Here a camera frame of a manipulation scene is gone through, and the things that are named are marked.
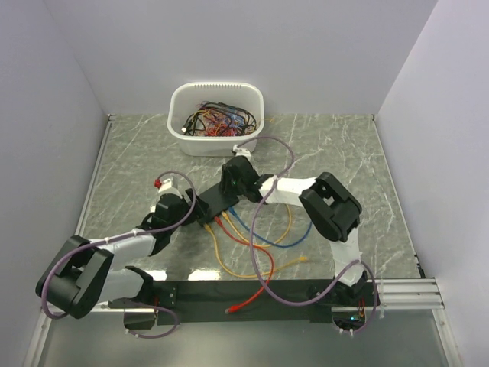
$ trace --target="zip tie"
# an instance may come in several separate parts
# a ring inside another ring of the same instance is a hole
[[[382,302],[383,299],[384,299],[384,279],[381,278],[381,291],[379,292],[379,301],[381,302],[381,312],[379,314],[380,315],[379,319],[384,318],[384,302]]]

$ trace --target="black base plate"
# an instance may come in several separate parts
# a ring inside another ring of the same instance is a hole
[[[292,302],[314,298],[318,291],[328,287],[332,279],[320,280],[276,280],[270,287],[279,296]],[[156,281],[155,287],[169,286],[176,289],[171,308],[183,323],[222,321],[264,321],[264,320],[309,320],[312,323],[331,323],[331,307],[356,307],[358,299],[343,304],[331,304],[328,296],[308,307],[289,307],[274,300],[263,292],[252,304],[237,313],[226,314],[225,310],[247,300],[260,287],[258,281]],[[366,283],[358,298],[364,298],[367,307],[374,304],[372,283]],[[124,301],[115,300],[111,308],[124,308]],[[158,314],[158,325],[173,324],[173,318],[163,312]]]

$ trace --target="yellow cable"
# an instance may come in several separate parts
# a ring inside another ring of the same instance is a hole
[[[229,223],[229,225],[231,226],[231,228],[233,228],[233,230],[235,231],[235,233],[239,236],[240,239],[242,239],[243,241],[247,242],[248,244],[250,243],[249,239],[246,239],[239,231],[238,229],[236,228],[236,226],[233,224],[233,222],[231,221],[231,218],[229,218],[227,212],[222,212],[222,217],[226,220],[226,222]],[[267,248],[267,247],[272,247],[272,245],[258,245],[256,243],[254,243],[253,245],[257,246],[257,247],[261,247],[261,248]]]
[[[204,228],[206,229],[207,232],[210,233],[210,235],[212,236],[212,239],[214,240],[215,257],[217,258],[217,261],[218,261],[219,265],[221,265],[221,267],[224,269],[224,271],[226,273],[232,275],[233,277],[237,277],[237,278],[241,278],[241,279],[256,279],[256,277],[257,277],[256,274],[250,274],[250,275],[236,274],[236,273],[233,272],[233,270],[229,269],[226,265],[224,265],[224,263],[221,260],[221,256],[219,255],[219,245],[217,243],[217,237],[215,237],[214,231],[212,230],[212,228],[208,224],[205,224],[204,225]],[[295,260],[292,260],[290,262],[287,262],[284,265],[279,266],[278,268],[275,268],[274,269],[274,273],[277,272],[277,271],[280,271],[280,270],[282,270],[284,268],[287,268],[287,267],[289,267],[291,265],[299,264],[301,262],[306,262],[306,261],[307,261],[307,257],[300,256],[300,257],[296,258]],[[267,271],[265,273],[262,273],[261,276],[262,277],[267,277],[269,274],[270,274],[270,272]]]
[[[275,241],[275,243],[279,243],[280,241],[282,241],[283,239],[285,239],[287,237],[287,235],[289,234],[290,232],[290,228],[292,227],[292,211],[290,210],[290,207],[286,204],[286,207],[287,207],[287,212],[289,213],[289,225],[287,226],[287,229],[285,230],[284,233],[282,233],[282,235]],[[249,239],[246,239],[240,232],[239,230],[236,228],[236,226],[234,225],[234,223],[231,221],[231,218],[228,216],[227,212],[222,212],[222,217],[226,220],[226,222],[229,223],[229,225],[234,229],[234,231],[236,232],[236,234],[243,240],[243,241],[246,241],[247,243],[250,243]],[[257,245],[256,243],[254,243],[255,246],[257,247],[261,247],[261,248],[267,248],[267,247],[271,247],[271,245]]]

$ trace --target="cable clip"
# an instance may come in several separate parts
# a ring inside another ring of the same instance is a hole
[[[379,290],[378,293],[379,293],[379,301],[381,303],[381,312],[379,315],[379,319],[383,319],[384,318],[384,302],[382,302],[382,300],[384,299],[384,279],[383,278],[381,278],[381,289]]]
[[[239,148],[237,144],[234,144],[231,151],[234,156],[242,155],[251,161],[251,152],[247,148]]]

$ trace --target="blue cable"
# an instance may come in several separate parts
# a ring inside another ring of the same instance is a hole
[[[250,229],[248,226],[246,226],[245,222],[243,222],[243,220],[239,217],[239,215],[235,212],[234,208],[229,208],[228,211],[236,218],[236,220],[239,222],[239,224],[241,224],[243,226],[244,229],[246,229],[247,232],[250,232]],[[292,246],[295,246],[295,245],[298,245],[300,244],[304,239],[306,239],[306,237],[308,236],[309,232],[311,232],[311,228],[313,227],[313,222],[310,222],[309,223],[309,227],[307,228],[306,230],[306,233],[304,233],[304,235],[298,239],[297,241],[295,241],[294,243],[291,243],[290,245],[279,245],[278,243],[275,243],[275,242],[272,242],[272,241],[269,241],[267,239],[264,239],[263,237],[261,237],[260,235],[257,235],[256,233],[254,234],[254,236],[258,239],[260,239],[261,241],[269,244],[269,245],[272,245],[272,246],[276,246],[276,247],[280,247],[280,248],[288,248],[288,247],[292,247]]]

